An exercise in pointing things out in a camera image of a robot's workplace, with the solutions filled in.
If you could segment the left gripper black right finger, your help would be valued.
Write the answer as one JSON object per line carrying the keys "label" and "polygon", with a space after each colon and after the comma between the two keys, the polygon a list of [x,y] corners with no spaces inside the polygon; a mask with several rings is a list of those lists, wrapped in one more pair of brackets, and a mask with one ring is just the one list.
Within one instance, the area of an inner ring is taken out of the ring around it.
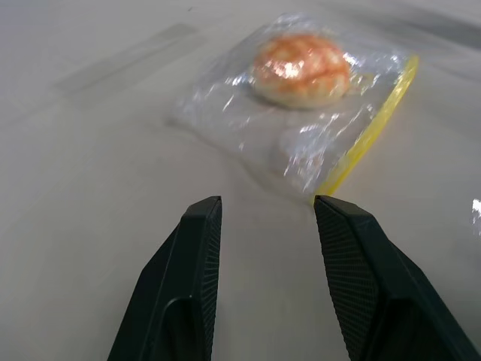
{"label": "left gripper black right finger", "polygon": [[330,196],[316,196],[313,208],[351,361],[481,361],[424,272],[372,214]]}

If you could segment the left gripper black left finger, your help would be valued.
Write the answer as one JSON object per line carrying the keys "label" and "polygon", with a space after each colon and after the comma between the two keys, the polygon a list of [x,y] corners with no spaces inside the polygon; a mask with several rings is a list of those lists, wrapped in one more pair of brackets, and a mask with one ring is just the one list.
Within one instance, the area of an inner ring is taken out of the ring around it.
{"label": "left gripper black left finger", "polygon": [[211,361],[222,200],[190,205],[144,266],[107,361]]}

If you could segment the clear yellow zip plastic bag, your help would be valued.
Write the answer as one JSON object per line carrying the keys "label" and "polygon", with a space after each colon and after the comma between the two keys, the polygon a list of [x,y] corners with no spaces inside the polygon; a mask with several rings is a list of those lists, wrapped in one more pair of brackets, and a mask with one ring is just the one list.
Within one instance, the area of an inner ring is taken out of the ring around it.
{"label": "clear yellow zip plastic bag", "polygon": [[[285,34],[335,42],[350,64],[350,88],[320,108],[294,109],[253,89],[259,47]],[[239,159],[270,190],[300,199],[330,195],[371,148],[416,74],[418,58],[303,14],[284,14],[215,61],[177,105],[176,121]]]}

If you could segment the round golden melon bread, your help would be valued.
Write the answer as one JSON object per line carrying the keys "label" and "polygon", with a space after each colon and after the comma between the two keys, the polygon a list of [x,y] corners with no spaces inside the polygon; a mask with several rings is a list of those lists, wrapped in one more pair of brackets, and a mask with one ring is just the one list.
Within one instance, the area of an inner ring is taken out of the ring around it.
{"label": "round golden melon bread", "polygon": [[350,64],[332,40],[314,34],[285,34],[263,43],[250,67],[254,91],[294,109],[336,102],[350,88]]}

